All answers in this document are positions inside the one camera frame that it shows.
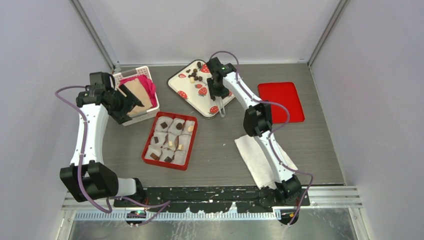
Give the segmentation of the metal tongs with grey handle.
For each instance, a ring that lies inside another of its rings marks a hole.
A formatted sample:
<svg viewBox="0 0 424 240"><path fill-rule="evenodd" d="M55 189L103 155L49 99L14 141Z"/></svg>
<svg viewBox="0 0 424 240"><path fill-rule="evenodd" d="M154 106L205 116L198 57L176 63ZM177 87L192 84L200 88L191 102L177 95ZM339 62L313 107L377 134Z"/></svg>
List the metal tongs with grey handle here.
<svg viewBox="0 0 424 240"><path fill-rule="evenodd" d="M218 107L220 117L224 118L225 115L226 115L226 112L225 112L225 105L224 105L224 102L223 102L223 98L217 96L215 98L215 102L216 102L216 105Z"/></svg>

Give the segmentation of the dark chocolate piece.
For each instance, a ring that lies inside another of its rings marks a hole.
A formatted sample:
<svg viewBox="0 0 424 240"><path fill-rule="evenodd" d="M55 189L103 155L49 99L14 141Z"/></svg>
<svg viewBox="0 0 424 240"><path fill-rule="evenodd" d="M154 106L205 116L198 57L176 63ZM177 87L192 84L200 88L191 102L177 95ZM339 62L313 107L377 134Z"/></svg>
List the dark chocolate piece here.
<svg viewBox="0 0 424 240"><path fill-rule="evenodd" d="M160 126L162 127L162 129L166 129L168 127L168 124L166 122L162 122Z"/></svg>

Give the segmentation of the round dark chocolate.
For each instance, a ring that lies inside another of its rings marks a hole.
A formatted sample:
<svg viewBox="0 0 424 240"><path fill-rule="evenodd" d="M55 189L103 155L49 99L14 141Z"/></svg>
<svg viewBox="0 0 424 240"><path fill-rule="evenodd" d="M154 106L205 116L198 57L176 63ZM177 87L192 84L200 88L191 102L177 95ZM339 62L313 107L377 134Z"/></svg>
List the round dark chocolate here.
<svg viewBox="0 0 424 240"><path fill-rule="evenodd" d="M182 130L184 125L183 125L183 123L179 122L175 127L176 127L177 130Z"/></svg>

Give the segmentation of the red box lid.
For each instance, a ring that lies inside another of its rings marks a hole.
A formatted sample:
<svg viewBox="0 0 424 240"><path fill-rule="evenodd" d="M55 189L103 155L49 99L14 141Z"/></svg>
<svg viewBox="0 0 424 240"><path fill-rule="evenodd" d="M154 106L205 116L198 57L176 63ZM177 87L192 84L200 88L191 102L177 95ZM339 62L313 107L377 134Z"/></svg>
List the red box lid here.
<svg viewBox="0 0 424 240"><path fill-rule="evenodd" d="M305 120L302 104L293 82L260 83L257 86L263 101L284 106L289 112L289 123L301 123Z"/></svg>

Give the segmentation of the dark chocolate bottom row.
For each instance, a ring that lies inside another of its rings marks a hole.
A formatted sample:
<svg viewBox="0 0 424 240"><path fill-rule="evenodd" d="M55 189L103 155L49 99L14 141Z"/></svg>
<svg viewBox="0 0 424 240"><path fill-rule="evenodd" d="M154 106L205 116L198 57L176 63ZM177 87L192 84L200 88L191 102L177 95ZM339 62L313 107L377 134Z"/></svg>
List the dark chocolate bottom row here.
<svg viewBox="0 0 424 240"><path fill-rule="evenodd" d="M164 161L165 161L166 163L171 163L171 162L173 161L173 158L172 158L172 157L167 156L167 157L164 159Z"/></svg>

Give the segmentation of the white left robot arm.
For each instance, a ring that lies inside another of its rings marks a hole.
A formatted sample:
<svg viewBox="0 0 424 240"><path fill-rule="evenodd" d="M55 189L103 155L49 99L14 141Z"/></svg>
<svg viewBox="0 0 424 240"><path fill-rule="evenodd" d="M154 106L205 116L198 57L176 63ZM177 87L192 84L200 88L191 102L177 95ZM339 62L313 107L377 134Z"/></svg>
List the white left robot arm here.
<svg viewBox="0 0 424 240"><path fill-rule="evenodd" d="M143 102L126 86L117 86L110 73L90 73L89 81L75 103L66 102L77 110L79 127L74 155L69 166L60 169L60 180L79 203L120 197L121 205L141 206L146 193L140 180L119 178L106 167L102 147L109 118L126 123L129 113Z"/></svg>

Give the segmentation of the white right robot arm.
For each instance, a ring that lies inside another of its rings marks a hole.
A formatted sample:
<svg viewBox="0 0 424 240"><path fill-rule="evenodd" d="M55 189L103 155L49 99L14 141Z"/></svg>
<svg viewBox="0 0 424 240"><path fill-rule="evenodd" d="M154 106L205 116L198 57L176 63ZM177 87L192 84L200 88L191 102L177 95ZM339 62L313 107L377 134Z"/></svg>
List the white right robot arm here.
<svg viewBox="0 0 424 240"><path fill-rule="evenodd" d="M207 79L210 98L217 101L232 94L244 109L243 128L259 145L273 173L275 194L283 205L291 205L301 193L296 166L277 143L273 132L272 105L263 101L244 83L236 68L217 57L206 62L211 74Z"/></svg>

